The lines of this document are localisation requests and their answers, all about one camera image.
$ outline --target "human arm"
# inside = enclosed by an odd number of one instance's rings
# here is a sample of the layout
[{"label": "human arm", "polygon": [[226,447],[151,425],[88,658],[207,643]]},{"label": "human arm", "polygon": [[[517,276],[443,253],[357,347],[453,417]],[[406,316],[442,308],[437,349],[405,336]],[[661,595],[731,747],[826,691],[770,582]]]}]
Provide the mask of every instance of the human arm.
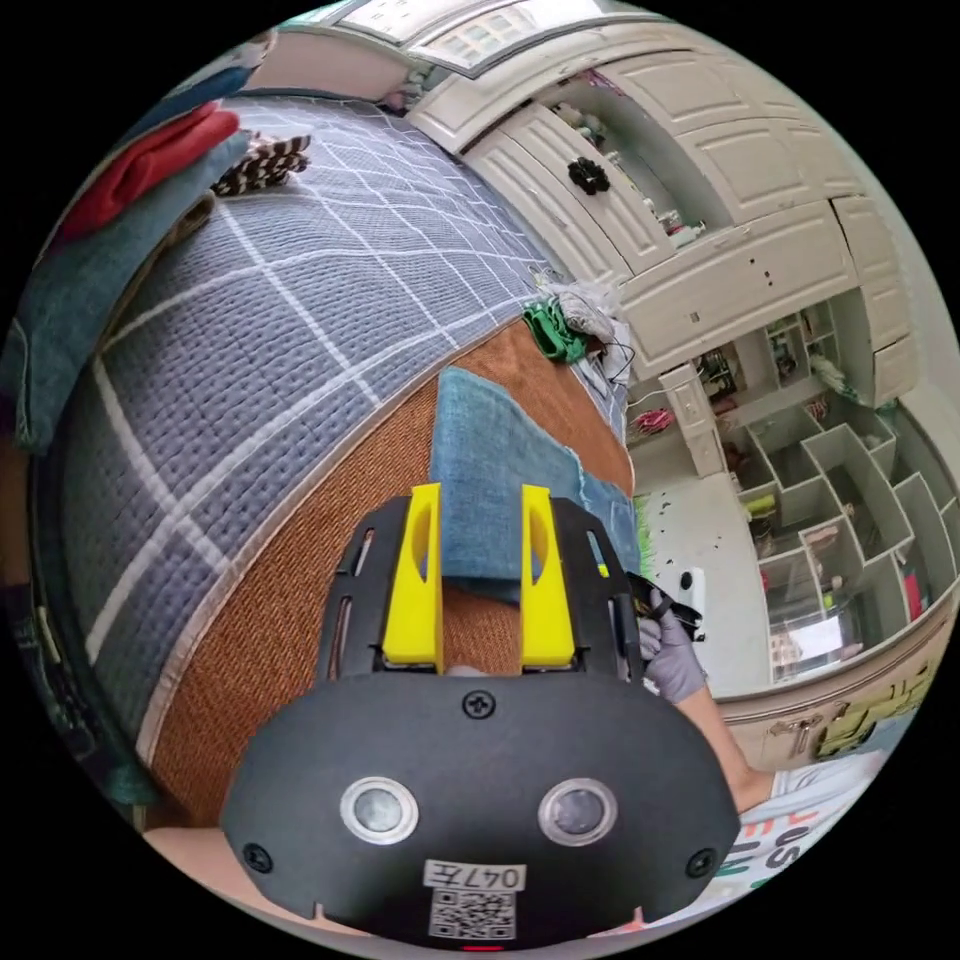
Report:
[{"label": "human arm", "polygon": [[[661,596],[651,598],[659,605]],[[673,611],[667,610],[660,621],[641,620],[640,646],[649,661],[647,677],[657,685],[660,695],[670,701],[713,748],[737,811],[743,813],[770,797],[773,774],[754,770],[720,713],[707,686],[693,643]]]}]

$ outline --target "gray quilted blanket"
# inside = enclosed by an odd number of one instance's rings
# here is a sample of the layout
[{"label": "gray quilted blanket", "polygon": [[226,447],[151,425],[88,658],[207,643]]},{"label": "gray quilted blanket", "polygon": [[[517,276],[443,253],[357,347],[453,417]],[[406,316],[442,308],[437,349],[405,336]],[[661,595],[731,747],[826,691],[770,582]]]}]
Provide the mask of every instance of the gray quilted blanket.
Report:
[{"label": "gray quilted blanket", "polygon": [[[321,99],[229,107],[264,133],[311,134],[310,167],[220,202],[160,262],[64,432],[69,588],[134,739],[284,506],[392,398],[517,316],[546,266],[405,121]],[[622,396],[593,395],[622,434]]]}]

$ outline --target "gloved hand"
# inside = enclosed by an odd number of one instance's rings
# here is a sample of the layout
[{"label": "gloved hand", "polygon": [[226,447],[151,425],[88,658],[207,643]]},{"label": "gloved hand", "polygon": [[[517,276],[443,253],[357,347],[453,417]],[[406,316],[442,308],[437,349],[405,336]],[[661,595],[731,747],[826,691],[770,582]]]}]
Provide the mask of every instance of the gloved hand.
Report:
[{"label": "gloved hand", "polygon": [[[660,591],[653,589],[650,593],[653,606],[659,606],[662,600]],[[697,660],[693,643],[672,610],[668,610],[659,623],[639,620],[637,628],[640,655],[649,661],[646,675],[657,685],[661,697],[670,703],[679,703],[706,686],[706,674]]]}]

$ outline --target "black cabinet knob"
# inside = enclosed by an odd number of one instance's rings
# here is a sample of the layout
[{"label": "black cabinet knob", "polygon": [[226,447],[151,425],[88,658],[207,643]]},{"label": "black cabinet knob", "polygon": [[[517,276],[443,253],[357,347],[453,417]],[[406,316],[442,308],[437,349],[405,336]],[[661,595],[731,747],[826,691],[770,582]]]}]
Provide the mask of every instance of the black cabinet knob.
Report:
[{"label": "black cabinet knob", "polygon": [[567,164],[567,173],[573,183],[591,197],[610,189],[610,181],[603,167],[586,157],[577,157]]}]

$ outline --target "white floor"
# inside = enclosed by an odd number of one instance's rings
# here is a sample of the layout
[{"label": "white floor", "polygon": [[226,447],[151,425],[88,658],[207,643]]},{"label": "white floor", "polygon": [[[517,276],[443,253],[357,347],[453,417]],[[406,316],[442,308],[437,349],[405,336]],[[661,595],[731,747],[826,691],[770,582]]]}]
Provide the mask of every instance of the white floor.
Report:
[{"label": "white floor", "polygon": [[671,596],[691,566],[705,574],[706,640],[696,645],[715,697],[770,685],[769,630],[760,569],[750,531],[726,474],[699,479],[679,437],[632,451],[636,492],[654,556],[654,580]]}]

